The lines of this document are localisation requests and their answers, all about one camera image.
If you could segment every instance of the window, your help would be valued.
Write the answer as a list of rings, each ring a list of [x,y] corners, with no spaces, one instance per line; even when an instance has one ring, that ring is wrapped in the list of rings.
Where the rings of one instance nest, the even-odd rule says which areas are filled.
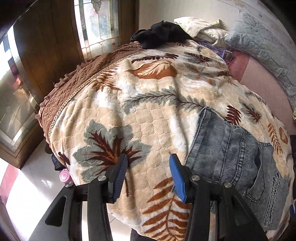
[[[74,10],[84,59],[118,48],[117,0],[74,0]]]

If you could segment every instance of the jeans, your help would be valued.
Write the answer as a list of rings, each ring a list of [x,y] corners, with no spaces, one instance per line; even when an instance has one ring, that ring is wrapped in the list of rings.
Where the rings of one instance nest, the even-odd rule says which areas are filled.
[[[276,168],[273,151],[270,143],[257,141],[244,128],[229,124],[205,107],[185,165],[209,182],[231,182],[263,229],[276,230],[288,183]]]

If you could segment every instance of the white floor tile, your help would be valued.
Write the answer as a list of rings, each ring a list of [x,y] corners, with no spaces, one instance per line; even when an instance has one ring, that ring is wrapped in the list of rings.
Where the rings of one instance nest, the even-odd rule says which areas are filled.
[[[115,218],[110,223],[112,237],[114,241],[130,241],[131,228]]]
[[[21,241],[28,241],[50,202],[20,171],[10,191],[6,209]]]
[[[0,158],[0,185],[7,167],[8,167],[8,162]]]
[[[45,153],[44,147],[45,140],[35,149],[27,163],[39,192],[52,202],[64,184],[59,179],[59,172],[54,170],[51,155]]]
[[[82,241],[89,241],[89,229],[87,226],[87,202],[82,203],[81,232],[82,232]]]
[[[111,223],[115,217],[113,217],[110,213],[108,213],[109,223]]]
[[[25,163],[25,165],[23,166],[21,172],[36,187],[36,189],[38,189],[37,186],[36,186],[36,182],[34,180],[34,177],[32,175],[32,172],[31,172],[31,169],[30,169],[30,166],[29,166],[28,162]]]

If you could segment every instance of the blanket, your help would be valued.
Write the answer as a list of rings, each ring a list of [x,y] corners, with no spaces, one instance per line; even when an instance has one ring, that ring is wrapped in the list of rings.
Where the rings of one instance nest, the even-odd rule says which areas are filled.
[[[56,85],[37,119],[77,185],[126,154],[123,189],[108,212],[141,235],[181,241],[190,205],[171,192],[169,155],[185,163],[205,106],[273,145],[276,167],[289,184],[281,224],[267,232],[278,235],[287,226],[294,180],[287,132],[260,96],[231,77],[222,58],[192,40],[149,50],[135,42],[97,57]],[[210,240],[214,236],[211,213]]]

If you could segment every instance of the black clothing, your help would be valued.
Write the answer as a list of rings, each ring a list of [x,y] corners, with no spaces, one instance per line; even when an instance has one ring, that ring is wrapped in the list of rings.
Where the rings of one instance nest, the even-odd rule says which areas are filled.
[[[131,42],[140,42],[143,49],[154,49],[166,42],[185,43],[187,39],[192,40],[179,25],[162,20],[150,29],[137,31],[131,37]]]

